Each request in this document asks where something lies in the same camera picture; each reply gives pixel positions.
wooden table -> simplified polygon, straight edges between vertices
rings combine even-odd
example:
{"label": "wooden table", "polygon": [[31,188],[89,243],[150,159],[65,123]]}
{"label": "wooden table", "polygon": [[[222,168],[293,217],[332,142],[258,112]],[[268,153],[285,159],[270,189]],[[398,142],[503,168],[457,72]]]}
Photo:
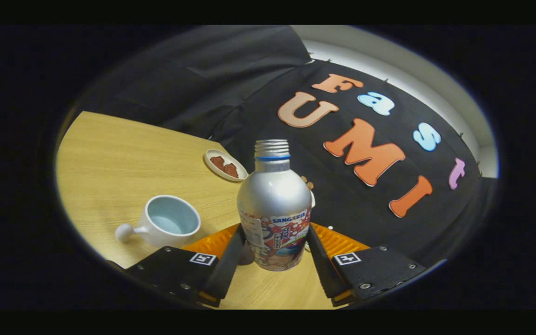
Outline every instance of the wooden table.
{"label": "wooden table", "polygon": [[[194,241],[240,222],[235,201],[241,183],[224,180],[206,166],[203,155],[208,149],[227,152],[217,142],[82,112],[57,156],[62,203],[77,231],[101,257],[131,267],[158,248],[137,235],[118,242],[115,229],[122,223],[135,226],[155,195],[176,195],[198,210],[202,225]],[[255,263],[237,267],[219,309],[334,308],[305,253],[300,265],[289,271],[266,271]]]}

orange letter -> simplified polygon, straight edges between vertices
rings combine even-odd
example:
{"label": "orange letter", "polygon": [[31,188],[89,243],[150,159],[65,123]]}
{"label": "orange letter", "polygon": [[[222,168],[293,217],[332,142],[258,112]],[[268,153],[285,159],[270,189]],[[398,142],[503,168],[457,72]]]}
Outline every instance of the orange letter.
{"label": "orange letter", "polygon": [[319,84],[313,84],[311,87],[321,89],[322,91],[328,93],[336,93],[337,87],[340,87],[342,91],[348,91],[351,87],[363,87],[363,83],[351,78],[339,76],[338,74],[329,74],[328,79],[324,80]]}
{"label": "orange letter", "polygon": [[327,101],[320,101],[320,106],[316,108],[311,114],[300,119],[295,116],[295,111],[307,103],[307,101],[315,101],[315,97],[311,94],[297,92],[295,97],[285,102],[278,110],[278,117],[283,120],[287,125],[297,128],[309,127],[323,116],[330,112],[338,111],[338,107],[334,104],[330,104]]}
{"label": "orange letter", "polygon": [[355,166],[353,171],[368,186],[375,186],[378,178],[397,161],[405,158],[404,152],[393,143],[372,147],[375,129],[366,121],[353,120],[353,127],[334,142],[324,142],[324,148],[336,157],[342,157],[344,148],[348,150],[345,164],[350,165],[369,159],[367,163]]}
{"label": "orange letter", "polygon": [[417,179],[417,185],[413,187],[408,193],[406,193],[402,198],[398,200],[392,200],[389,203],[390,210],[398,218],[402,218],[407,214],[407,210],[413,207],[417,201],[421,200],[422,197],[430,195],[434,189],[431,187],[430,182],[424,176],[419,176]]}

white wall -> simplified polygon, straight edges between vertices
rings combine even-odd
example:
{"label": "white wall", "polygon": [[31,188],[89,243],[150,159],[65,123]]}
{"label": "white wall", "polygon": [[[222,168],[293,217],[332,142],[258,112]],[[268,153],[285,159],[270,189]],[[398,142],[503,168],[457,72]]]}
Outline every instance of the white wall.
{"label": "white wall", "polygon": [[479,163],[483,176],[498,177],[491,128],[478,104],[455,80],[423,57],[379,36],[349,26],[292,26],[311,58],[328,60],[402,89],[444,118]]}
{"label": "white wall", "polygon": [[479,149],[479,170],[483,173],[484,177],[498,178],[499,177],[499,164],[497,157],[497,150],[495,146],[487,146]]}

letter m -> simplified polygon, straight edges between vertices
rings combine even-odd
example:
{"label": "letter m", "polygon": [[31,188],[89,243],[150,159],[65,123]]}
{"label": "letter m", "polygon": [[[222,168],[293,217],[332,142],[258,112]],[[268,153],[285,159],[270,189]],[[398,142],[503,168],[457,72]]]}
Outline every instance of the letter m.
{"label": "letter m", "polygon": [[324,142],[324,148],[336,157],[344,155],[344,149],[351,148],[345,158],[345,164],[369,161],[364,165],[355,165],[353,171],[365,184],[374,187],[378,178],[397,161],[405,159],[404,152],[393,143],[372,147],[375,129],[364,120],[353,120],[353,127],[334,142]]}

blue ring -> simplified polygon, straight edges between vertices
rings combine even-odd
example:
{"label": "blue ring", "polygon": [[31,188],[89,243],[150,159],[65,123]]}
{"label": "blue ring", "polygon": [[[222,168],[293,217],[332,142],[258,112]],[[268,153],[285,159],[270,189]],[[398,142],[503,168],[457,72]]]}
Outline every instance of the blue ring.
{"label": "blue ring", "polygon": [[283,157],[256,157],[258,161],[284,161],[285,159],[291,158],[290,155],[286,155]]}

